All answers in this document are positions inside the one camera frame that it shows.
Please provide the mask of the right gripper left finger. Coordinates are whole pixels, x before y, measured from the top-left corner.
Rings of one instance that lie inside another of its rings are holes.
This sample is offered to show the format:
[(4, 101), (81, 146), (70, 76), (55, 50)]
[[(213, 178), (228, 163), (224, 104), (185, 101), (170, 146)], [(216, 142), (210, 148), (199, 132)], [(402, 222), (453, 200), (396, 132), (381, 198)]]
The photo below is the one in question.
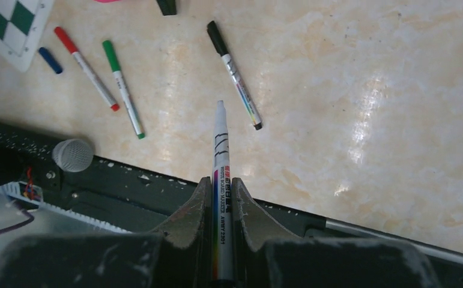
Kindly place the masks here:
[(211, 180), (203, 177), (190, 199), (148, 235), (150, 287), (208, 287)]

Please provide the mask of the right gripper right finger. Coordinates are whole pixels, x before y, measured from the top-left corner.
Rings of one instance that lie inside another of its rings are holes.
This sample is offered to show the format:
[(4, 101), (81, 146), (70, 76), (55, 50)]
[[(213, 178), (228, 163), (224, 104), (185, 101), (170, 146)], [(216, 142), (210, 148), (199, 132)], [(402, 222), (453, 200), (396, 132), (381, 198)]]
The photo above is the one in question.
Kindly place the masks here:
[(299, 236), (275, 220), (250, 195), (241, 178), (232, 179), (235, 278), (238, 287), (270, 287), (264, 244)]

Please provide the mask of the blue marker cap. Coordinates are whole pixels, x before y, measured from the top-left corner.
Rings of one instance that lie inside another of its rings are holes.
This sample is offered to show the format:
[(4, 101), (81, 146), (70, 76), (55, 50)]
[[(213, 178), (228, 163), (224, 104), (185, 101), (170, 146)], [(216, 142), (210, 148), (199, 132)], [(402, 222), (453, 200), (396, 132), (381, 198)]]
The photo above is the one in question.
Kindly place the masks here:
[(49, 49), (45, 47), (40, 47), (38, 49), (38, 53), (45, 60), (48, 66), (54, 71), (55, 74), (61, 74), (63, 72), (63, 68), (61, 67), (60, 63), (56, 60), (56, 58), (50, 52)]

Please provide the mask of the pink framed whiteboard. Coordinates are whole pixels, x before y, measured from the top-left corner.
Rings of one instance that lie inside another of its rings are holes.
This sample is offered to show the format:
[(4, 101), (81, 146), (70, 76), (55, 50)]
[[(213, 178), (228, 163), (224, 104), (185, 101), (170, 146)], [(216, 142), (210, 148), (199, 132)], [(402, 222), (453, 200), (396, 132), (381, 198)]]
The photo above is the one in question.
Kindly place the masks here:
[(107, 4), (107, 3), (111, 3), (111, 2), (117, 2), (119, 0), (95, 0), (95, 1), (99, 2), (99, 3)]

